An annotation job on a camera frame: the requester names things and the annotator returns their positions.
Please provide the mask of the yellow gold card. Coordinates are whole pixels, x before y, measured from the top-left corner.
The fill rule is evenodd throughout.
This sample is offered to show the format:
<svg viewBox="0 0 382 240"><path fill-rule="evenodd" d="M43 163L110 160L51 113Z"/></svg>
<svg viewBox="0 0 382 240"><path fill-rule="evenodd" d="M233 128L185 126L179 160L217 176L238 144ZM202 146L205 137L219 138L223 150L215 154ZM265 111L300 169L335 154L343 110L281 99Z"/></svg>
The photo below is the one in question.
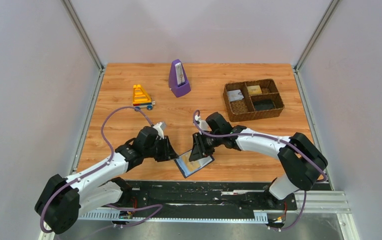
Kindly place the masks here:
<svg viewBox="0 0 382 240"><path fill-rule="evenodd" d="M185 152L181 157L182 163L185 165L185 170L192 173L203 167L203 160L190 161L191 150Z"/></svg>

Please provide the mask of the blue leather card holder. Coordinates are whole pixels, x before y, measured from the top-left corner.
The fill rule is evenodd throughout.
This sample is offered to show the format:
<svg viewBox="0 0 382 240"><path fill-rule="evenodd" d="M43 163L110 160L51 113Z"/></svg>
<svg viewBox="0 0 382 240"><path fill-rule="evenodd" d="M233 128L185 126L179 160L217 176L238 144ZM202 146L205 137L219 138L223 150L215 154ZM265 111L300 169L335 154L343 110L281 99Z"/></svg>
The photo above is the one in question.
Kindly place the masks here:
<svg viewBox="0 0 382 240"><path fill-rule="evenodd" d="M205 158L202 158L200 160L203 160L204 161L204 164L203 164L203 167L200 168L199 170L197 171L194 171L194 172L189 172L187 170L185 170L185 164L182 163L181 161L181 156L184 154L182 153L177 159L174 160L175 164L177 165L179 171L181 172L182 176L186 179L188 178L189 176L195 174L196 172L198 172L199 170L203 169L204 167L206 167L207 165L209 165L210 163L212 163L215 159L212 157L212 156L208 156L208 157L205 157Z"/></svg>

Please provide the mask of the white silver card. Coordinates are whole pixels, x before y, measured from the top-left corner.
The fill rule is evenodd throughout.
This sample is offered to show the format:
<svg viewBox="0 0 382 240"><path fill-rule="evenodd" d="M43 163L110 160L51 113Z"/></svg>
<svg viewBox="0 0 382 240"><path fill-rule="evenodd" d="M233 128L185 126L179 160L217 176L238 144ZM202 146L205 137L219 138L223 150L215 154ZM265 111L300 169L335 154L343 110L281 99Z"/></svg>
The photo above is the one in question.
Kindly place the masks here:
<svg viewBox="0 0 382 240"><path fill-rule="evenodd" d="M227 93L229 102L235 102L235 101L240 101L244 99L244 95L240 89L229 90L226 93Z"/></svg>

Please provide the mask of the black card with stripe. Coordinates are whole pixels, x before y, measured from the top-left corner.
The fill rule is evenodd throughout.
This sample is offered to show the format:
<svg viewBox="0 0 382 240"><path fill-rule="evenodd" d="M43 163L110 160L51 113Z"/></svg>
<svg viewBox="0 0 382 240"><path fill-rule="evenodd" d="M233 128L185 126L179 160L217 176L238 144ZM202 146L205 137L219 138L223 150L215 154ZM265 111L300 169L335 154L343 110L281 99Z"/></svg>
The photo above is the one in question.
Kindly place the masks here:
<svg viewBox="0 0 382 240"><path fill-rule="evenodd" d="M269 111L275 109L275 103L271 99L263 99L252 102L255 111Z"/></svg>

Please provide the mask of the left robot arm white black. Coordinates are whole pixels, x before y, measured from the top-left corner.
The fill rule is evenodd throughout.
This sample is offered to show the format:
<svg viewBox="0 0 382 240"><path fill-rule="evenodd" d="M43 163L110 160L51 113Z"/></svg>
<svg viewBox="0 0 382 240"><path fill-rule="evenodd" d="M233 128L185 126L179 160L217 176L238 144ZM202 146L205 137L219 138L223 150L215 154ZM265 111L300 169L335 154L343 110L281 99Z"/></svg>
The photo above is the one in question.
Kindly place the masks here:
<svg viewBox="0 0 382 240"><path fill-rule="evenodd" d="M34 210L40 216L45 233L62 234L78 217L96 208L117 203L121 207L132 201L132 193L120 175L141 165L144 159L157 162L178 158L168 136L165 122L142 128L135 138L120 145L101 162L73 175L53 175L46 183Z"/></svg>

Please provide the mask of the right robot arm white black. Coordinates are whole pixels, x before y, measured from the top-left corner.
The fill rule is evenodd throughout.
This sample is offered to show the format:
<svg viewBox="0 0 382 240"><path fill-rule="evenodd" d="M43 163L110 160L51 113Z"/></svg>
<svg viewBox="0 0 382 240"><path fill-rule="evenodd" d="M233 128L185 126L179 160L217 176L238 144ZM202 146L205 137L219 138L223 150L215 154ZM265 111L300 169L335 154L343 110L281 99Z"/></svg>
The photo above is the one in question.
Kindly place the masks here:
<svg viewBox="0 0 382 240"><path fill-rule="evenodd" d="M310 191L314 184L328 179L327 159L303 133L292 136L261 133L242 125L231 126L219 112L202 119L199 110L193 113L193 124L198 131L192 136L191 162L212 156L221 145L279 160L284 175L274 179L264 195L265 204L271 209L280 207L288 195Z"/></svg>

